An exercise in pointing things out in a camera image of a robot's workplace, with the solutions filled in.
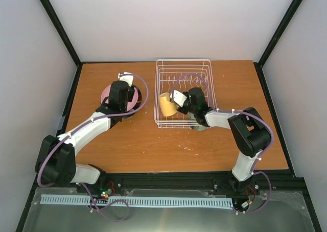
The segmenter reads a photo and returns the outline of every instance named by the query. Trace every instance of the wire dish rack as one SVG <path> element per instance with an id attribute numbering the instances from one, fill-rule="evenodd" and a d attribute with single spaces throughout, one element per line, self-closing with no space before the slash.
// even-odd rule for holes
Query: wire dish rack
<path id="1" fill-rule="evenodd" d="M 216 96 L 213 83 L 213 72 L 211 61 L 208 59 L 159 59 L 156 63 L 155 74 L 155 103 L 154 120 L 159 128 L 194 128 L 200 126 L 189 114 L 185 115 L 177 112 L 173 116 L 164 117 L 159 106 L 159 95 L 164 92 L 171 93 L 178 78 L 185 74 L 197 74 L 208 84 L 206 88 L 197 76 L 187 75 L 176 85 L 176 90 L 184 92 L 192 87 L 201 87 L 207 102 L 211 101 L 217 107 Z"/>

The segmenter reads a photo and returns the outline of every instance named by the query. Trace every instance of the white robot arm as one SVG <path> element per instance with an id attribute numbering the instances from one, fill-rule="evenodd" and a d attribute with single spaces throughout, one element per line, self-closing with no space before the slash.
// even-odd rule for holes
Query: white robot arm
<path id="1" fill-rule="evenodd" d="M 178 105 L 181 113 L 191 112 L 196 121 L 206 127 L 223 127 L 231 129 L 239 157 L 232 169 L 234 177 L 243 182 L 253 174 L 254 166 L 263 150 L 271 143 L 271 133 L 262 124 L 258 112 L 250 107 L 243 111 L 223 111 L 207 105 L 201 88 L 192 88 L 188 92 L 174 90 L 171 101 Z"/>
<path id="2" fill-rule="evenodd" d="M 77 164 L 75 157 L 96 136 L 121 121 L 126 112 L 132 115 L 140 106 L 141 93 L 132 85 L 133 76 L 127 72 L 124 74 L 111 84 L 108 96 L 86 121 L 57 137 L 49 135 L 44 138 L 35 166 L 38 175 L 61 187 L 69 183 L 95 184 L 99 181 L 105 172 L 93 165 Z M 56 152 L 46 160 L 56 147 Z"/>

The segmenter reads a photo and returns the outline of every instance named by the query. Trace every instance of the wooden table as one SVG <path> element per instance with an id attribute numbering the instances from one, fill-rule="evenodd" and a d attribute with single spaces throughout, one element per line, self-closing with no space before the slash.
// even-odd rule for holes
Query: wooden table
<path id="1" fill-rule="evenodd" d="M 221 109 L 252 106 L 273 128 L 276 141 L 257 169 L 287 169 L 286 159 L 252 61 L 213 61 L 217 103 Z M 142 76 L 148 83 L 147 105 L 131 119 L 118 123 L 86 145 L 77 163 L 93 164 L 106 172 L 189 172 L 231 170 L 239 150 L 228 129 L 159 129 L 153 119 L 155 62 L 84 64 L 67 130 L 86 120 L 100 106 L 103 89 L 118 72 Z M 135 78 L 145 96 L 145 87 Z"/>

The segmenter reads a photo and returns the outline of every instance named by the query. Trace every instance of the purple cable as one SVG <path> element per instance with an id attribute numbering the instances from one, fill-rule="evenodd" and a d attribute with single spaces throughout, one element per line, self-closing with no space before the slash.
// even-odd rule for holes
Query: purple cable
<path id="1" fill-rule="evenodd" d="M 102 217 L 104 217 L 105 219 L 108 219 L 109 221 L 112 221 L 112 222 L 120 222 L 120 221 L 125 220 L 125 219 L 128 217 L 128 215 L 129 215 L 129 205 L 128 205 L 128 203 L 127 203 L 125 200 L 114 200 L 113 202 L 107 204 L 105 207 L 103 207 L 103 208 L 99 208 L 99 207 L 97 206 L 96 201 L 93 199 L 93 196 L 92 196 L 90 190 L 88 189 L 88 187 L 87 187 L 84 183 L 80 183 L 80 185 L 83 186 L 83 187 L 85 188 L 87 194 L 88 194 L 88 195 L 90 196 L 90 198 L 91 198 L 91 204 L 93 204 L 93 205 L 95 206 L 96 210 L 100 213 L 100 215 L 101 215 Z M 107 208 L 110 207 L 112 204 L 115 204 L 115 203 L 118 203 L 118 202 L 122 202 L 122 203 L 124 203 L 124 204 L 126 205 L 126 207 L 127 207 L 127 213 L 126 213 L 126 215 L 125 215 L 123 218 L 120 218 L 120 219 L 109 218 L 109 217 L 107 217 L 106 215 L 104 215 L 103 212 L 101 211 L 101 210 L 107 209 Z"/>
<path id="2" fill-rule="evenodd" d="M 143 108 L 143 106 L 146 104 L 147 100 L 148 100 L 148 97 L 149 97 L 149 88 L 148 88 L 148 85 L 147 83 L 145 82 L 145 80 L 139 76 L 139 75 L 135 75 L 135 74 L 121 74 L 120 77 L 123 77 L 123 76 L 128 76 L 128 75 L 132 75 L 134 77 L 137 77 L 139 78 L 140 80 L 142 80 L 142 82 L 144 83 L 145 85 L 145 88 L 146 88 L 146 91 L 147 91 L 147 96 L 144 100 L 144 102 L 141 104 L 141 106 L 139 108 L 137 108 L 136 110 L 131 110 L 127 113 L 114 113 L 114 114 L 107 114 L 107 115 L 103 115 L 103 116 L 99 116 L 99 117 L 95 117 L 93 120 L 96 121 L 96 120 L 99 120 L 99 119 L 102 119 L 102 118 L 110 118 L 110 117 L 118 117 L 118 116 L 127 116 L 127 115 L 130 115 L 130 114 L 133 114 L 133 113 L 136 113 L 138 112 L 141 108 Z M 89 120 L 89 121 L 86 121 L 84 122 L 83 124 L 81 124 L 80 126 L 78 126 L 74 131 L 71 132 L 71 135 L 75 134 L 77 131 L 79 131 L 81 128 L 85 127 L 86 125 L 90 124 L 92 121 Z M 69 136 L 66 136 L 65 138 L 63 138 L 51 151 L 50 153 L 47 155 L 47 157 L 45 158 L 44 162 L 42 163 L 41 167 L 40 167 L 40 170 L 37 174 L 37 184 L 41 187 L 41 188 L 46 188 L 46 187 L 50 187 L 53 185 L 53 183 L 48 183 L 48 184 L 42 184 L 41 182 L 41 176 L 42 176 L 42 173 L 44 171 L 44 168 L 45 166 L 47 165 L 49 159 L 51 158 L 51 156 L 57 151 L 57 149 L 69 138 Z"/>
<path id="3" fill-rule="evenodd" d="M 263 208 L 267 205 L 268 201 L 270 200 L 270 195 L 271 195 L 272 190 L 271 190 L 271 182 L 270 182 L 270 180 L 269 180 L 269 177 L 267 176 L 266 173 L 264 173 L 264 172 L 262 172 L 262 171 L 259 171 L 259 172 L 255 172 L 255 173 L 254 173 L 254 175 L 258 175 L 258 174 L 262 174 L 262 175 L 264 175 L 265 178 L 266 178 L 267 181 L 268 181 L 268 185 L 269 185 L 269 194 L 268 194 L 268 196 L 267 196 L 267 200 L 266 200 L 265 203 L 263 203 L 259 208 L 255 209 L 254 211 L 245 212 L 244 214 L 254 214 L 254 213 L 260 211 L 261 209 L 263 209 Z"/>
<path id="4" fill-rule="evenodd" d="M 175 91 L 175 89 L 176 89 L 176 86 L 177 86 L 178 82 L 179 82 L 181 79 L 183 79 L 184 77 L 188 76 L 188 75 L 195 75 L 196 77 L 198 77 L 198 78 L 199 78 L 199 79 L 200 79 L 200 80 L 205 84 L 205 87 L 206 87 L 206 89 L 207 89 L 207 91 L 208 91 L 208 103 L 209 103 L 209 106 L 210 106 L 211 108 L 213 108 L 214 105 L 213 105 L 212 102 L 211 102 L 211 92 L 210 92 L 210 89 L 209 89 L 209 85 L 208 85 L 208 83 L 205 81 L 205 79 L 203 79 L 203 78 L 202 78 L 200 75 L 198 75 L 197 73 L 186 73 L 186 74 L 180 76 L 180 77 L 176 80 L 176 82 L 175 82 L 175 84 L 174 84 L 174 87 L 173 87 L 173 90 L 172 90 L 172 95 L 174 95 L 174 91 Z"/>

